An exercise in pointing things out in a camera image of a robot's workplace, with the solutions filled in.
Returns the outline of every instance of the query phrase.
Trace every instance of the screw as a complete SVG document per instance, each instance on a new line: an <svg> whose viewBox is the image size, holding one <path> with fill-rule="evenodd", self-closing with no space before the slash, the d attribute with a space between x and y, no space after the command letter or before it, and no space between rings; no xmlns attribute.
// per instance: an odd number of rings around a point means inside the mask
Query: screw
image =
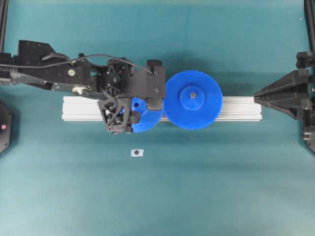
<svg viewBox="0 0 315 236"><path fill-rule="evenodd" d="M194 99L195 97L196 97L196 93L195 93L195 92L191 92L191 93L190 93L190 98L191 98L191 99Z"/></svg>
<svg viewBox="0 0 315 236"><path fill-rule="evenodd" d="M74 76L75 75L75 71L73 69L68 70L68 75L69 76Z"/></svg>

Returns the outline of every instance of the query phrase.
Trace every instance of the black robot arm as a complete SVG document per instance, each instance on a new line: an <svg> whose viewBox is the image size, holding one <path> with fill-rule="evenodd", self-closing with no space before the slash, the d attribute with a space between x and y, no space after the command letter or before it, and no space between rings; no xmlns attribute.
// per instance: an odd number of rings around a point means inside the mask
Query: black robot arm
<svg viewBox="0 0 315 236"><path fill-rule="evenodd" d="M141 119L131 110L132 98L145 100L148 110L162 110L165 68L159 60L148 60L143 68L126 58L112 57L107 65L87 59L103 56L108 55L79 54L70 60L47 43L20 40L17 56L0 53L0 84L23 83L97 99L108 132L132 133L131 125Z"/></svg>

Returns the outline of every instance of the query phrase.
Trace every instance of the large blue gear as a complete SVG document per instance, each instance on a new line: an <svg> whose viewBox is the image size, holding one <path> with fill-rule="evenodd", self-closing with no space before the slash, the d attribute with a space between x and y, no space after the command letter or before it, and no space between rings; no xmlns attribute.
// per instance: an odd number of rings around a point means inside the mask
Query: large blue gear
<svg viewBox="0 0 315 236"><path fill-rule="evenodd" d="M204 72L186 70L166 83L164 112L182 129L202 129L220 114L223 96L217 82Z"/></svg>
<svg viewBox="0 0 315 236"><path fill-rule="evenodd" d="M131 109L140 113L141 119L139 123L132 124L134 133L146 132L153 128L161 119L163 110L160 111L149 111L147 110L146 101L133 98L131 103Z"/></svg>

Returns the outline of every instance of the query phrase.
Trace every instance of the teal surface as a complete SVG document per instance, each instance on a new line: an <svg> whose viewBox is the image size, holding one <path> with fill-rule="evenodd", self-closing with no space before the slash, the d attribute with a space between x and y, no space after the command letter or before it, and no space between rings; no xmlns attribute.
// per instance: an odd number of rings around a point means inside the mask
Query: teal surface
<svg viewBox="0 0 315 236"><path fill-rule="evenodd" d="M72 58L161 59L168 78L205 71L224 95L251 95L309 49L302 0L12 0L5 51L19 39ZM315 234L315 155L290 117L263 109L261 122L111 135L101 122L63 122L64 95L0 88L15 112L1 236Z"/></svg>

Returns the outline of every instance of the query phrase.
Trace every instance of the black cable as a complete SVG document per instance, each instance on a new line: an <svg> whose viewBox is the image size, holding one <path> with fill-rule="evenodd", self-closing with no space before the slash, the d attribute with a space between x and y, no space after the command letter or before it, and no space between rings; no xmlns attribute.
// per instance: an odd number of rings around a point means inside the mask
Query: black cable
<svg viewBox="0 0 315 236"><path fill-rule="evenodd" d="M135 66L135 67L138 67L142 70L145 70L147 71L149 74L153 75L153 73L140 66L140 65L137 65L137 64L134 64L130 61L127 61L127 60L124 60L124 59L121 59L121 58L117 58L117 57L114 57L114 56L111 56L111 55L106 55L106 54L93 54L93 55L87 55L87 56L84 56L84 57L79 57L79 58L75 58L75 59L72 59L72 60L66 60L66 61L62 61L62 62L58 62L58 63L53 63L53 64L49 64L49 65L39 65L39 66L34 66L34 65L9 65L9 64L0 64L0 66L5 66L5 67L11 67L11 68L25 68L25 69L43 69L43 68L48 68L48 67L53 67L53 66L58 66L58 65L63 65L63 64L68 64L68 63L75 63L77 60L83 60L83 59L87 59L87 58L100 58L100 57L107 57L107 58L113 58L113 59L116 59L116 60L119 60L119 61L122 61L122 62L125 62L129 65L132 65L132 66Z"/></svg>

